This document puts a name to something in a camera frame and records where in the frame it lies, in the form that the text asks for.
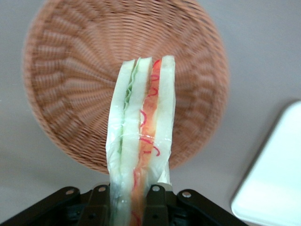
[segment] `gray surface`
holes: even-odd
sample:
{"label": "gray surface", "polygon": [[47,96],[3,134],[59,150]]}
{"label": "gray surface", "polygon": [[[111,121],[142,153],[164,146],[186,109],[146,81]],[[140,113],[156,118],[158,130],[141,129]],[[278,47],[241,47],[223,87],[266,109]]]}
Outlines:
{"label": "gray surface", "polygon": [[[175,192],[194,189],[230,211],[230,200],[280,109],[301,99],[301,1],[199,2],[228,53],[230,98],[211,142],[171,171],[171,180]],[[109,179],[61,152],[27,104],[21,52],[41,3],[0,0],[0,222],[64,186],[86,192]]]}

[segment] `woven basket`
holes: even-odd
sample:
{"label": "woven basket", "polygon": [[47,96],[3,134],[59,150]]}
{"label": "woven basket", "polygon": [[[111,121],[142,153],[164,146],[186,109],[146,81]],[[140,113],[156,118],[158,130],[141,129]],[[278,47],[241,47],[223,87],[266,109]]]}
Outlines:
{"label": "woven basket", "polygon": [[193,0],[48,0],[25,46],[28,99],[52,141],[108,173],[107,121],[121,64],[164,55],[176,61],[174,168],[208,142],[227,100],[220,37]]}

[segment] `plastic-wrapped sandwich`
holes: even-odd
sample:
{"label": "plastic-wrapped sandwich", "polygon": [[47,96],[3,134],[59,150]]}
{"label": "plastic-wrapped sandwich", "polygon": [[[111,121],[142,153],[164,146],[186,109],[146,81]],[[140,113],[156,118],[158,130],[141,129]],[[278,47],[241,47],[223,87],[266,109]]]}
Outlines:
{"label": "plastic-wrapped sandwich", "polygon": [[145,196],[168,170],[174,72],[173,56],[164,56],[154,64],[151,57],[139,58],[121,66],[106,143],[112,226],[142,225]]}

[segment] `sandwich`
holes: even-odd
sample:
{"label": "sandwich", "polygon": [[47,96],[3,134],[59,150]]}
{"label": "sandwich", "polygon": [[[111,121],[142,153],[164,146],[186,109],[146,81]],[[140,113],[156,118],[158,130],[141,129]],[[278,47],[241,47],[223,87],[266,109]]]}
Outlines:
{"label": "sandwich", "polygon": [[152,184],[170,183],[175,62],[164,56],[125,61],[114,89],[106,141],[111,225],[141,226]]}

